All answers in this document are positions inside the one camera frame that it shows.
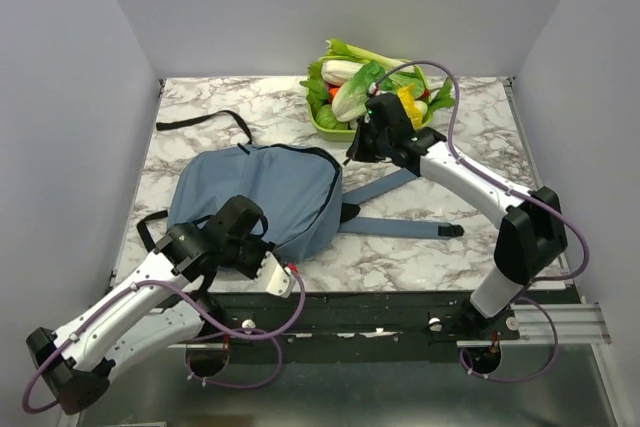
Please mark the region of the blue student backpack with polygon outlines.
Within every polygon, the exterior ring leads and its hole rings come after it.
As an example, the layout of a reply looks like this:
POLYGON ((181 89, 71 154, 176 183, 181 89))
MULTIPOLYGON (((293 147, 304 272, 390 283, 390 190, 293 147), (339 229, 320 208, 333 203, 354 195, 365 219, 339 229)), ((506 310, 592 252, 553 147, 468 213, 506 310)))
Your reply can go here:
POLYGON ((319 254, 339 233, 441 241, 462 236, 464 229, 457 224, 361 215, 363 203, 415 178, 401 169, 346 192, 342 168, 326 150, 248 141, 195 156, 182 170, 169 208, 144 217, 137 231, 152 250, 150 222, 203 225, 225 202, 242 195, 262 209, 268 225, 257 232, 287 262, 319 254))

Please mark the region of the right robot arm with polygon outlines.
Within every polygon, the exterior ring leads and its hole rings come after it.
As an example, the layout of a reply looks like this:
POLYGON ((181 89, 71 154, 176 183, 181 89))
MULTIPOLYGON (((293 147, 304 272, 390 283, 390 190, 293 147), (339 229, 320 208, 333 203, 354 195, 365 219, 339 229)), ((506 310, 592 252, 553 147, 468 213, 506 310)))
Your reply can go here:
POLYGON ((549 266, 568 244, 557 194, 548 187, 532 191, 510 183, 473 160, 456 158, 447 138, 413 128, 400 99, 392 93, 371 97, 347 158, 377 163, 389 160, 417 177, 433 181, 473 206, 497 229, 494 267, 470 294, 460 326, 480 339, 496 327, 496 316, 549 266))

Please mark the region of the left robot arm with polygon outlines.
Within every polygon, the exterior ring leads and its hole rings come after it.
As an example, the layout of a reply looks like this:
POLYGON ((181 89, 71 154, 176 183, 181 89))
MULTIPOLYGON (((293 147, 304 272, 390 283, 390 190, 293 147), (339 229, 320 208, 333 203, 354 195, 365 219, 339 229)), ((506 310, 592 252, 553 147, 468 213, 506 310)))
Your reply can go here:
POLYGON ((54 405, 73 415, 108 389, 119 340, 138 321, 197 279, 206 290, 219 268, 233 268, 269 294, 288 296, 291 278, 264 241, 269 224, 252 200, 236 195, 217 213, 168 229, 142 263, 118 287, 61 327, 39 327, 27 339, 54 405))

